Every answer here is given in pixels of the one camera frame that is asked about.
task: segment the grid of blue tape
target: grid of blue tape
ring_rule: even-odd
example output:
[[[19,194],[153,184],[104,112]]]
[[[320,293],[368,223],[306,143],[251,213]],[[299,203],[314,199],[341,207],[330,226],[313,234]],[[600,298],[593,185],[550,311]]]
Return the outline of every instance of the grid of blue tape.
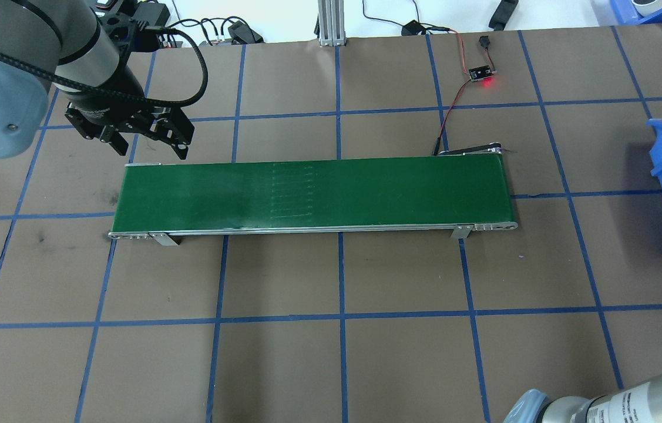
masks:
[[[216,316],[215,318],[184,318],[184,319],[159,319],[159,320],[139,320],[139,321],[102,321],[103,313],[103,303],[105,302],[105,295],[109,283],[109,275],[111,272],[111,267],[114,258],[114,251],[116,249],[116,241],[112,241],[107,265],[105,268],[105,275],[103,275],[103,284],[102,292],[100,292],[98,299],[98,308],[96,311],[96,316],[94,321],[65,321],[65,322],[38,322],[38,323],[5,323],[0,324],[0,329],[27,329],[27,328],[42,328],[42,327],[91,327],[93,329],[91,343],[89,345],[88,358],[86,361],[85,372],[83,375],[83,382],[80,388],[80,394],[78,398],[78,407],[76,407],[75,421],[79,422],[82,411],[83,411],[83,402],[85,399],[86,389],[88,385],[88,378],[92,368],[92,361],[95,352],[96,340],[98,339],[98,330],[101,327],[134,327],[134,326],[157,326],[157,325],[180,325],[180,324],[212,324],[214,326],[213,330],[213,349],[211,355],[211,366],[210,366],[210,375],[209,375],[209,385],[208,385],[208,394],[206,402],[207,410],[207,421],[211,421],[213,415],[213,397],[215,395],[215,386],[216,386],[216,370],[218,364],[218,352],[219,352],[219,340],[220,340],[220,327],[221,324],[240,324],[240,323],[256,323],[256,322],[272,322],[272,321],[339,321],[339,335],[340,335],[340,345],[341,345],[341,404],[342,404],[342,421],[348,423],[349,421],[349,412],[348,412],[348,398],[347,398],[347,351],[346,351],[346,320],[355,320],[355,319],[380,319],[380,318],[428,318],[428,317],[465,317],[470,319],[471,330],[472,330],[472,339],[474,347],[474,358],[475,366],[478,371],[478,382],[479,390],[482,397],[482,406],[483,414],[485,421],[490,422],[490,412],[489,412],[489,401],[487,397],[486,383],[484,377],[483,361],[482,354],[479,348],[479,330],[478,330],[478,316],[490,316],[490,315],[537,315],[537,314],[554,314],[554,313],[597,313],[599,316],[602,332],[605,337],[605,343],[607,344],[607,350],[610,354],[610,363],[613,367],[613,373],[618,383],[619,388],[623,388],[623,379],[620,375],[620,369],[618,368],[617,359],[615,355],[615,349],[613,348],[613,342],[610,337],[610,331],[607,328],[607,322],[605,320],[605,313],[609,311],[638,311],[638,310],[662,310],[662,304],[639,304],[639,305],[602,305],[599,292],[597,291],[596,281],[594,280],[594,271],[592,270],[592,264],[589,260],[589,255],[586,250],[586,244],[584,243],[583,233],[579,224],[579,219],[576,213],[575,206],[573,204],[573,199],[584,196],[623,196],[623,195],[649,195],[649,194],[658,194],[661,193],[661,190],[628,190],[628,191],[596,191],[596,192],[572,192],[570,191],[567,180],[564,173],[563,163],[561,156],[559,155],[558,148],[556,146],[555,138],[553,136],[553,129],[550,126],[549,119],[546,113],[546,106],[548,105],[578,105],[578,104],[599,104],[599,103],[626,103],[626,102],[640,102],[647,117],[651,117],[650,110],[648,109],[647,102],[661,102],[662,97],[645,97],[639,87],[634,70],[631,67],[626,51],[624,51],[623,44],[620,41],[618,32],[615,27],[612,28],[613,37],[617,43],[618,48],[620,49],[621,56],[623,56],[624,63],[626,68],[629,71],[631,79],[636,88],[637,98],[631,99],[603,99],[603,100],[583,100],[583,101],[560,101],[560,102],[545,102],[543,101],[542,93],[540,91],[540,86],[537,83],[537,78],[535,76],[535,71],[532,66],[532,59],[530,58],[529,50],[527,49],[526,42],[522,32],[518,32],[519,40],[521,41],[521,46],[524,51],[524,56],[526,57],[527,66],[529,67],[530,77],[532,77],[532,83],[535,87],[535,92],[537,94],[537,102],[518,102],[518,103],[502,103],[502,104],[487,104],[487,105],[457,105],[459,108],[504,108],[504,107],[540,107],[540,111],[545,121],[545,126],[547,134],[550,141],[550,146],[553,149],[553,153],[556,159],[556,164],[558,166],[558,171],[560,173],[564,192],[562,193],[543,193],[538,195],[528,195],[528,194],[517,194],[514,195],[514,199],[535,199],[535,198],[565,198],[568,202],[568,207],[570,213],[572,214],[573,225],[577,233],[577,238],[579,245],[582,251],[583,260],[586,266],[587,276],[589,277],[589,285],[592,290],[594,297],[594,306],[586,307],[556,307],[556,308],[508,308],[508,310],[476,310],[474,308],[473,297],[471,293],[471,282],[469,276],[468,260],[467,260],[467,249],[463,240],[459,242],[459,254],[462,259],[462,271],[465,281],[465,292],[467,297],[467,310],[441,310],[441,311],[401,311],[400,313],[346,313],[345,311],[345,295],[344,295],[344,234],[338,233],[338,263],[339,263],[339,312],[334,314],[322,314],[322,315],[275,315],[275,316],[255,316],[255,317],[242,317],[242,318],[224,318],[221,316],[221,311],[223,310],[223,296],[224,296],[224,286],[226,280],[226,260],[228,256],[228,243],[229,237],[225,236],[223,239],[223,249],[221,250],[221,270],[220,270],[220,280],[219,280],[219,289],[218,297],[216,299]],[[242,83],[244,79],[244,64],[245,64],[245,55],[246,55],[246,46],[242,46],[241,56],[240,56],[240,70],[239,70],[239,80],[237,84],[237,103],[234,110],[234,116],[227,117],[203,117],[203,118],[194,118],[192,121],[215,121],[215,120],[233,120],[234,121],[234,139],[232,144],[232,153],[231,161],[236,161],[237,158],[237,141],[239,136],[239,123],[240,120],[254,120],[254,119],[279,119],[279,118],[301,118],[301,117],[312,117],[312,116],[334,116],[336,117],[336,156],[337,159],[341,158],[341,117],[344,115],[362,115],[363,113],[402,113],[402,112],[433,112],[437,110],[443,121],[443,113],[447,110],[447,105],[443,105],[441,99],[441,90],[438,81],[438,73],[436,72],[435,66],[435,55],[432,50],[432,43],[429,35],[425,35],[425,40],[428,48],[428,57],[430,60],[430,66],[432,67],[432,76],[435,84],[435,93],[436,93],[436,104],[435,107],[421,107],[421,108],[388,108],[388,109],[372,109],[372,110],[341,110],[341,69],[340,69],[340,57],[339,57],[339,47],[336,46],[334,51],[335,56],[335,82],[336,82],[336,108],[332,112],[317,112],[317,113],[283,113],[282,115],[242,115],[240,113],[241,97],[242,97]],[[154,53],[150,67],[148,70],[148,76],[146,78],[145,84],[145,93],[148,93],[150,88],[151,78],[153,77],[153,69],[156,64],[156,54]],[[70,129],[72,126],[69,125],[59,125],[59,126],[49,126],[49,118],[52,115],[54,107],[57,101],[58,92],[54,93],[52,97],[51,104],[49,105],[49,112],[46,115],[43,125],[41,126],[41,133],[38,137],[36,143],[35,151],[33,152],[32,160],[30,166],[28,167],[28,173],[25,176],[25,182],[23,183],[22,190],[19,195],[19,200],[15,207],[14,214],[11,215],[0,215],[0,220],[10,220],[11,224],[9,225],[8,235],[4,240],[4,246],[0,255],[0,271],[4,262],[4,255],[6,250],[9,247],[9,239],[11,239],[13,230],[17,220],[23,219],[87,219],[87,217],[109,217],[113,216],[113,212],[105,213],[71,213],[71,214],[20,214],[20,209],[22,208],[22,203],[25,198],[25,193],[28,189],[28,184],[30,182],[33,169],[35,168],[36,161],[38,159],[38,154],[41,150],[41,144],[43,143],[44,136],[46,136],[46,131],[51,129]],[[138,136],[134,137],[129,163],[132,163],[135,159],[135,150],[137,147]],[[447,133],[443,137],[443,143],[446,148],[448,148]]]

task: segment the red wire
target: red wire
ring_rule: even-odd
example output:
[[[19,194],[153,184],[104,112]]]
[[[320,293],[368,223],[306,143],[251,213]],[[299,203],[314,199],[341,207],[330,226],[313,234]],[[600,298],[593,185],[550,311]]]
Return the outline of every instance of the red wire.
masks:
[[[462,46],[462,69],[464,70],[464,73],[466,75],[469,75],[469,72],[467,70],[467,60],[466,60],[465,55],[464,55],[464,38],[462,38],[462,35],[459,34],[459,32],[456,31],[455,29],[451,29],[451,32],[453,32],[456,35],[456,37],[459,38],[459,43]]]
[[[487,59],[490,61],[490,68],[492,68],[492,70],[494,71],[495,70],[495,64],[493,64],[492,57],[490,57],[490,51],[487,50],[487,48],[485,48],[485,54],[487,54]]]
[[[462,94],[464,93],[464,89],[467,88],[467,85],[471,82],[471,80],[468,80],[462,85],[461,88],[459,88],[459,91],[456,93],[456,97],[453,99],[453,102],[451,103],[451,107],[448,108],[448,112],[446,112],[446,117],[443,118],[443,124],[441,124],[441,131],[438,132],[438,139],[443,136],[443,131],[446,129],[446,121],[448,121],[448,115],[451,114],[451,110],[456,105],[456,102],[459,101],[459,98],[461,98]]]

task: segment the robotic arm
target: robotic arm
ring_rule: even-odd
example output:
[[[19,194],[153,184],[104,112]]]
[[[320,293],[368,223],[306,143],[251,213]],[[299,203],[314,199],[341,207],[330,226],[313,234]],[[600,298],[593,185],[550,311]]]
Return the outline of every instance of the robotic arm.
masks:
[[[139,133],[186,158],[194,126],[182,107],[197,102],[207,86],[199,49],[184,32],[162,26],[167,11],[158,22],[144,21],[151,14],[139,13],[164,5],[103,3],[92,9],[86,0],[0,0],[0,158],[32,144],[46,115],[51,82],[70,99],[65,116],[86,139],[99,139],[124,156],[127,141],[121,133]],[[130,53],[157,50],[159,35],[166,34],[186,38],[201,64],[201,87],[190,99],[146,99],[127,67]]]

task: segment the white wall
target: white wall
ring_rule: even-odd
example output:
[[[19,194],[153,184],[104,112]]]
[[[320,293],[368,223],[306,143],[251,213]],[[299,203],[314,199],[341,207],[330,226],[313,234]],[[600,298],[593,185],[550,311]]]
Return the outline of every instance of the white wall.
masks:
[[[240,0],[212,2],[174,0],[182,18],[237,15],[263,35],[267,42],[306,41],[314,38],[318,7],[316,0]],[[172,0],[166,3],[175,22]],[[500,0],[417,0],[420,19],[459,32],[489,31],[490,16]],[[415,19],[412,0],[365,0],[367,13],[402,24]],[[386,22],[369,21],[361,13],[361,0],[344,2],[347,37],[400,35],[401,29]],[[520,0],[506,29],[569,28],[615,24],[609,0]],[[200,29],[187,29],[200,42]]]

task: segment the green conveyor belt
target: green conveyor belt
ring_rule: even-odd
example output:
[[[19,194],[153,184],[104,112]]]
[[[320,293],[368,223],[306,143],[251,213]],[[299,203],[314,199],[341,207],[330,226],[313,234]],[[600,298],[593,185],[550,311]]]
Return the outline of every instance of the green conveyor belt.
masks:
[[[499,153],[133,165],[126,168],[110,236],[432,229],[514,220]]]

